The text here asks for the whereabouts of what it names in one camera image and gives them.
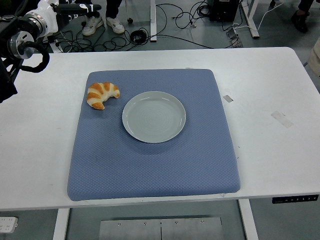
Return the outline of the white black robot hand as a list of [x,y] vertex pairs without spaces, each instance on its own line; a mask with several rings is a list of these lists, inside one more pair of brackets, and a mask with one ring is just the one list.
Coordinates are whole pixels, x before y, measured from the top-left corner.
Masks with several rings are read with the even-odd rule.
[[86,3],[84,0],[41,0],[37,8],[29,11],[25,17],[37,26],[37,36],[43,37],[56,33],[74,18],[101,9],[99,4]]

